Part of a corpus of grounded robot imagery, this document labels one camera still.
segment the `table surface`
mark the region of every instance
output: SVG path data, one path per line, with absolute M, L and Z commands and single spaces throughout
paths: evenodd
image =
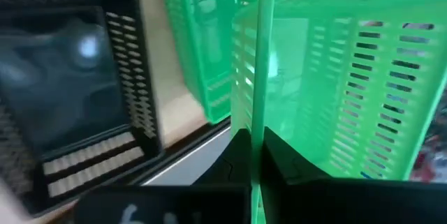
M 168 147 L 206 123 L 203 110 L 183 83 L 163 0 L 141 0 L 163 144 Z M 64 208 L 35 220 L 24 217 L 19 204 L 0 181 L 0 216 L 4 223 L 46 223 Z

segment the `green plastic basket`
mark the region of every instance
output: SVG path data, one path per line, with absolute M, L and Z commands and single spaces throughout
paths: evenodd
M 261 0 L 241 10 L 232 130 L 251 130 L 255 176 L 268 127 L 334 177 L 407 179 L 446 84 L 445 10 L 447 0 Z
M 231 21 L 257 0 L 165 0 L 189 91 L 213 124 L 230 114 Z

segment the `plastic basket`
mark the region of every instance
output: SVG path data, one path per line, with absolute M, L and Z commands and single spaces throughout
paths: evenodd
M 94 129 L 94 135 L 85 136 L 78 130 L 70 142 L 56 140 L 64 143 L 62 147 L 43 149 L 40 142 L 29 138 L 32 132 L 25 130 L 23 120 L 17 117 L 17 108 L 11 106 L 13 99 L 10 93 L 4 92 L 5 85 L 1 83 L 0 177 L 32 216 L 60 207 L 89 189 L 119 179 L 129 179 L 133 172 L 145 169 L 162 154 L 139 0 L 0 0 L 0 8 L 1 19 L 4 19 L 6 13 L 18 17 L 39 12 L 39 15 L 50 14 L 54 17 L 60 15 L 61 10 L 68 9 L 76 14 L 84 9 L 95 10 L 101 18 L 99 24 L 107 41 L 104 45 L 109 48 L 104 55 L 111 62 L 118 83 L 117 94 L 109 95 L 107 99 L 115 99 L 114 95 L 120 98 L 122 116 L 126 119 L 125 124 L 117 128 Z M 4 37 L 1 42 L 3 47 L 8 46 Z M 54 66 L 47 64 L 45 68 L 52 69 Z M 88 77 L 91 78 L 91 73 L 97 71 L 97 68 L 91 70 Z M 52 89 L 47 94 L 48 100 L 57 97 L 55 93 L 66 93 L 74 88 L 59 84 L 52 86 Z M 106 112 L 112 109 L 104 100 L 95 105 Z M 88 117 L 97 116 L 91 111 L 85 114 Z M 65 114 L 59 120 L 69 116 Z M 117 141 L 115 137 L 121 137 L 122 134 L 129 137 Z M 49 163 L 60 169 L 45 172 Z M 52 189 L 58 185 L 64 189 L 54 193 Z
M 261 0 L 257 33 L 254 8 L 233 25 L 236 126 L 255 146 L 272 129 L 334 177 L 407 179 L 446 82 L 446 7 Z
M 253 1 L 165 0 L 184 81 L 213 124 L 230 114 L 231 20 Z

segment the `black plastic basket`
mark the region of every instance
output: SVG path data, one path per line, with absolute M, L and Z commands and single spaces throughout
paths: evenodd
M 144 169 L 162 153 L 157 126 L 156 106 L 152 91 L 145 32 L 140 16 L 139 0 L 0 0 L 3 13 L 29 13 L 33 10 L 83 9 L 94 7 L 103 20 L 109 46 L 112 48 L 115 67 L 119 76 L 120 94 L 123 100 L 127 124 L 95 136 L 81 138 L 52 151 L 36 151 L 27 138 L 22 122 L 17 120 L 7 95 L 0 95 L 0 176 L 10 186 L 29 213 L 44 214 L 61 204 L 78 197 L 97 185 L 110 184 L 137 170 Z M 122 133 L 131 133 L 133 140 L 116 148 L 86 158 L 66 169 L 45 174 L 43 164 L 70 155 L 79 150 Z M 49 185 L 131 150 L 142 150 L 142 155 L 128 160 L 122 166 L 105 170 L 103 174 L 67 190 L 50 196 Z

